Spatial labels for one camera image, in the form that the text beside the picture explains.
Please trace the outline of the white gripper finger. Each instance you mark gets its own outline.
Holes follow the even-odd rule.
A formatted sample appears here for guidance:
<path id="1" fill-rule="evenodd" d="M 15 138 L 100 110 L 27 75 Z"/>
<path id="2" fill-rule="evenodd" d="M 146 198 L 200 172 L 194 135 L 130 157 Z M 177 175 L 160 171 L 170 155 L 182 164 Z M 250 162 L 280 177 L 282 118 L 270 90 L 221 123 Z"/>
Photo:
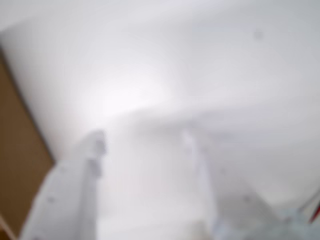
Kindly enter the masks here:
<path id="1" fill-rule="evenodd" d="M 97 238 L 97 181 L 106 152 L 105 132 L 100 129 L 54 165 L 33 200 L 21 240 Z"/>
<path id="2" fill-rule="evenodd" d="M 194 128 L 184 128 L 181 135 L 204 205 L 204 224 L 206 231 L 212 240 L 217 240 L 218 237 L 215 228 L 218 223 L 218 207 L 209 145 L 204 136 Z"/>

